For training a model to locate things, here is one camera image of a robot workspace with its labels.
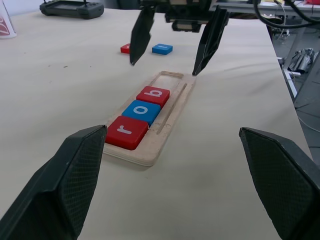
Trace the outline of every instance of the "black remote controller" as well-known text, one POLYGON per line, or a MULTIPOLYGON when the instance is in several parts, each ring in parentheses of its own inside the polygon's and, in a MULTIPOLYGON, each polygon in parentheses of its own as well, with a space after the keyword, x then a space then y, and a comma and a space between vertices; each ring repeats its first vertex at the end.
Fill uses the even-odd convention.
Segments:
POLYGON ((46 16, 64 16, 81 19, 94 19, 104 13, 104 5, 99 2, 44 0, 40 5, 41 12, 46 16))

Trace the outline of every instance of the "white letter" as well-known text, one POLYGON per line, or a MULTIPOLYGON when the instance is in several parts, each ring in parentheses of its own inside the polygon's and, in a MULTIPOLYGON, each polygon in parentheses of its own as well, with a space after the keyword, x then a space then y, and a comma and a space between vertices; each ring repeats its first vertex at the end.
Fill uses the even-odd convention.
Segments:
POLYGON ((117 131, 124 134, 132 134, 132 131, 125 130, 123 125, 121 125, 120 128, 117 129, 117 131))
POLYGON ((145 106, 136 106, 134 109, 133 109, 133 112, 135 114, 145 114, 146 112, 148 112, 148 108, 146 108, 145 106))
POLYGON ((144 94, 145 95, 150 95, 150 96, 153 96, 153 97, 160 97, 162 95, 162 91, 152 90, 150 92, 145 92, 144 94))

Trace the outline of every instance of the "blue tile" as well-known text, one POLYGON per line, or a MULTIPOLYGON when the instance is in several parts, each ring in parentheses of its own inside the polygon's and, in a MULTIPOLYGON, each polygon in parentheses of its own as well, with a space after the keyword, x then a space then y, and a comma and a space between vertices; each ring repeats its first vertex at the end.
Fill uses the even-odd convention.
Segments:
POLYGON ((160 110, 161 107, 158 104, 134 100, 123 111, 122 116, 145 121, 149 124, 150 127, 156 119, 156 117, 158 116, 160 110))
POLYGON ((152 48, 152 52, 155 54, 167 55, 168 53, 172 52, 173 48, 174 47, 171 45, 159 43, 152 48))

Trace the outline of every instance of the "black cable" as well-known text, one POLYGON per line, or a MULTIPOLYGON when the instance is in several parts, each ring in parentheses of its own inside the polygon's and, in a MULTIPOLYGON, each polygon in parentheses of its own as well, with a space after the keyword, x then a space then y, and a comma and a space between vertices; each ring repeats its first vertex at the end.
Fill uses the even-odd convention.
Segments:
POLYGON ((252 3, 253 3, 254 12, 255 12, 257 18, 261 22, 263 22, 264 24, 266 24, 270 27, 278 28, 278 29, 299 29, 299 28, 305 28, 305 27, 317 25, 317 23, 305 23, 305 24, 296 24, 296 25, 283 25, 283 24, 273 23, 261 15, 259 8, 258 8, 258 0, 252 0, 252 3))
POLYGON ((320 24, 320 20, 312 19, 306 16, 292 1, 284 0, 302 19, 306 20, 309 23, 320 24))

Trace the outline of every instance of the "red tile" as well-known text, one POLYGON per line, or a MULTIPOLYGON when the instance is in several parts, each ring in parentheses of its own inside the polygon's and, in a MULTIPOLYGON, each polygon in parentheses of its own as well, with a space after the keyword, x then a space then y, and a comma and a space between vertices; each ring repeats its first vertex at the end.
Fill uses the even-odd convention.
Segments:
POLYGON ((120 51, 123 53, 123 54, 130 54, 130 43, 120 47, 120 51))
POLYGON ((170 91, 167 89, 145 86, 144 89, 136 96, 136 99, 152 104, 158 104, 163 108, 169 97, 170 91))
POLYGON ((108 127, 105 142, 124 149, 135 150, 147 131, 146 121, 118 116, 108 127))

